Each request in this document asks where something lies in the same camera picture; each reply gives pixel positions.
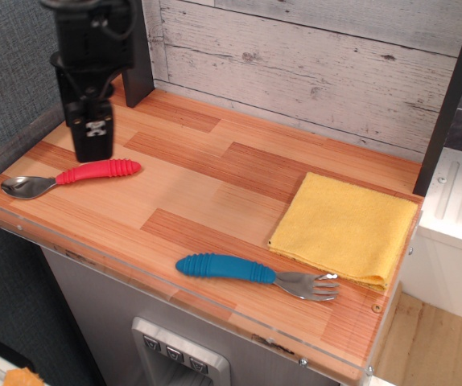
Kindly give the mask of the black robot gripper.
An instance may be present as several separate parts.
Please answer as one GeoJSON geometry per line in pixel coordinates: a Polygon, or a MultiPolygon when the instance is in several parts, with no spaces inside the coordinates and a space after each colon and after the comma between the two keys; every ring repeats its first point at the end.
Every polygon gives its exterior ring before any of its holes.
{"type": "Polygon", "coordinates": [[[132,1],[42,1],[53,12],[56,70],[65,121],[78,162],[113,156],[114,77],[132,68],[136,6],[132,1]]]}

